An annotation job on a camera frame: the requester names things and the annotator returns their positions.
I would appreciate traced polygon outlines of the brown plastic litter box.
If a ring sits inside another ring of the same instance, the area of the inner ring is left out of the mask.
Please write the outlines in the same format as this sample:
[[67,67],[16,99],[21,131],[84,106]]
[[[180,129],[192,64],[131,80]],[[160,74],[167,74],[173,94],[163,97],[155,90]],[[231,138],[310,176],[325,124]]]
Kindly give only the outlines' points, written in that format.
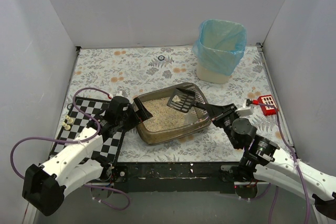
[[140,138],[145,143],[149,145],[165,143],[194,134],[210,126],[211,120],[204,110],[192,108],[189,112],[182,113],[167,106],[175,88],[194,91],[197,102],[207,102],[199,87],[190,82],[180,83],[138,96],[137,98],[144,107],[153,115],[152,118],[136,127]]

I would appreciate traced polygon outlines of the black litter scoop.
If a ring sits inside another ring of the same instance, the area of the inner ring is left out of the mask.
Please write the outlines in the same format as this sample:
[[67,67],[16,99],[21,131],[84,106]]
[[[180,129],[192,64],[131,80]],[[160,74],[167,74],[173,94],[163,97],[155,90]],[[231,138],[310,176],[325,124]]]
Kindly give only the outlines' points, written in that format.
[[[180,102],[172,101],[175,95],[179,96],[181,99]],[[203,100],[201,93],[195,89],[175,88],[166,105],[186,114],[191,108],[198,108],[206,111],[206,103],[207,102]]]

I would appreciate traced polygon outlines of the grey litter clump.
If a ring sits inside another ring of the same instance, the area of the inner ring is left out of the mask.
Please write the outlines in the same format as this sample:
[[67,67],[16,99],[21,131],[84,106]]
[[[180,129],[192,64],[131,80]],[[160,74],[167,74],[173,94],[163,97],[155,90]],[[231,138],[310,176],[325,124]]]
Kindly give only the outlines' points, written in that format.
[[173,102],[180,102],[180,98],[179,98],[179,96],[177,96],[177,95],[175,95],[174,97],[173,97],[173,99],[172,99],[172,101]]

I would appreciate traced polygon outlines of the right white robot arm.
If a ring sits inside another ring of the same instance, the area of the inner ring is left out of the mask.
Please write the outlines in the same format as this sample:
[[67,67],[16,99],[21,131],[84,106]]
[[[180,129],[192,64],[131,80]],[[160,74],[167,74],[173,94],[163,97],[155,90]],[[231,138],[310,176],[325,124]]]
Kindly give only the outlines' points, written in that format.
[[248,119],[238,115],[234,104],[206,104],[205,110],[213,124],[227,134],[235,149],[243,156],[237,166],[224,172],[231,182],[263,180],[286,189],[313,204],[322,215],[335,219],[335,177],[300,161],[292,148],[284,150],[278,144],[258,135]]

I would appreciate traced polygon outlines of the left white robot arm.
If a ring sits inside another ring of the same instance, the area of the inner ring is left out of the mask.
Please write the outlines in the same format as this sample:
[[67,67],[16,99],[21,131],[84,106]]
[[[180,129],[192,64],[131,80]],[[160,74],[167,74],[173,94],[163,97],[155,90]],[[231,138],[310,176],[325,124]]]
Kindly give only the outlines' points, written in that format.
[[122,96],[112,98],[107,109],[95,115],[79,135],[48,161],[27,168],[23,198],[45,216],[58,210],[74,190],[92,180],[105,182],[112,178],[114,163],[94,154],[96,148],[118,132],[129,131],[152,118],[139,99],[130,101]]

